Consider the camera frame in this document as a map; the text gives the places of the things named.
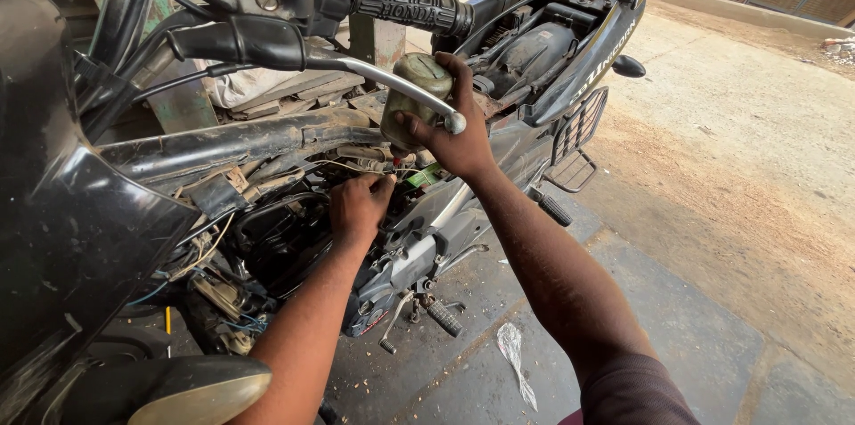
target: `black motorcycle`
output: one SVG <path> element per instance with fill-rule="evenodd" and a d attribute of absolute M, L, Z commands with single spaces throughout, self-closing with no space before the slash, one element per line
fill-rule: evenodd
<path fill-rule="evenodd" d="M 428 30 L 434 52 L 464 58 L 493 157 L 562 225 L 541 180 L 570 193 L 590 182 L 582 147 L 608 96 L 596 84 L 610 68 L 645 73 L 620 54 L 645 0 L 176 1 L 140 39 L 151 0 L 105 0 L 82 54 L 49 0 L 0 0 L 2 423 L 220 423 L 245 409 L 270 372 L 244 355 L 328 250 L 328 191 L 360 172 L 401 179 L 341 331 L 360 336 L 412 302 L 461 332 L 437 277 L 485 249 L 473 243 L 490 223 L 430 153 L 390 147 L 384 104 L 419 102 L 451 132 L 472 124 L 397 67 L 349 57 L 334 38 L 348 15 Z M 151 85 L 175 59 L 219 64 Z M 343 70 L 389 92 L 92 146 L 135 102 L 251 67 Z M 205 356 L 165 359 L 168 336 L 110 324 L 166 306 Z M 379 345 L 395 352 L 387 335 Z"/>

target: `plastic bag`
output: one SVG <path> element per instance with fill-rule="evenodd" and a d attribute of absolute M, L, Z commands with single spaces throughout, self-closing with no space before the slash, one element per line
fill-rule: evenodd
<path fill-rule="evenodd" d="M 520 382 L 520 395 L 522 399 L 529 404 L 534 411 L 537 411 L 537 399 L 534 398 L 534 390 L 529 386 L 526 379 L 522 378 L 520 367 L 522 366 L 522 357 L 520 356 L 520 348 L 522 345 L 522 335 L 517 327 L 510 323 L 505 323 L 496 333 L 498 339 L 498 349 L 505 355 L 505 359 L 510 362 L 510 366 L 517 373 L 517 380 Z"/>

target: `screw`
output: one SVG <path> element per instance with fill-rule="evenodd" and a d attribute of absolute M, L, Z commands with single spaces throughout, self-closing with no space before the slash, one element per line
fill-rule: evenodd
<path fill-rule="evenodd" d="M 279 7 L 278 0 L 256 0 L 256 4 L 265 11 L 275 11 Z"/>

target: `left hand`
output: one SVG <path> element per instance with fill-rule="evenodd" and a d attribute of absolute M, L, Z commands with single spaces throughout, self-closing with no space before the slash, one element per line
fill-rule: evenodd
<path fill-rule="evenodd" d="M 333 243 L 371 245 L 386 217 L 391 191 L 398 178 L 394 173 L 363 174 L 334 187 L 329 205 Z"/>

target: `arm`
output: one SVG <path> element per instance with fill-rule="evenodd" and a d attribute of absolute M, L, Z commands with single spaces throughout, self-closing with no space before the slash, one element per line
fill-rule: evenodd
<path fill-rule="evenodd" d="M 394 174 L 365 174 L 333 188 L 333 247 L 252 347 L 250 356 L 270 366 L 273 379 L 262 398 L 232 424 L 315 420 L 353 279 L 394 186 Z"/>
<path fill-rule="evenodd" d="M 472 99 L 471 69 L 448 53 L 437 53 L 436 61 L 456 78 L 454 106 L 465 115 L 466 130 L 452 135 L 410 113 L 396 119 L 475 191 L 534 314 L 570 357 L 580 385 L 616 356 L 656 357 L 609 273 L 496 165 Z"/>

